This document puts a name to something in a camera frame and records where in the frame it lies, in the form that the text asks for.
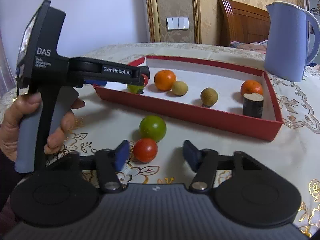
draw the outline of pink curtain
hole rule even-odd
[[[5,56],[0,30],[0,97],[15,86],[16,83],[9,67],[7,57]]]

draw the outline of green fruit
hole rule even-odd
[[[185,82],[176,81],[175,83],[173,83],[171,90],[175,95],[183,96],[188,92],[188,86]]]
[[[165,136],[167,126],[159,116],[148,115],[142,119],[139,132],[142,138],[151,138],[158,142]]]
[[[218,101],[218,93],[212,88],[206,88],[202,90],[200,98],[205,106],[213,106]]]
[[[133,94],[143,94],[144,86],[127,85],[127,89]]]

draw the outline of wooden headboard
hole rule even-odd
[[[218,0],[223,12],[220,46],[232,41],[261,42],[268,39],[270,17],[267,11],[231,0]]]

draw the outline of gold door frame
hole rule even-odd
[[[147,1],[150,41],[161,42],[157,0],[146,0],[146,1]],[[199,0],[192,0],[192,5],[193,5],[195,43],[201,44],[201,17],[200,17]]]

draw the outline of pitcher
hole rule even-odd
[[[265,70],[283,79],[300,82],[306,64],[318,54],[320,25],[316,17],[291,3],[273,2],[266,5],[271,26],[265,57]],[[308,22],[311,23],[315,43],[308,55]]]

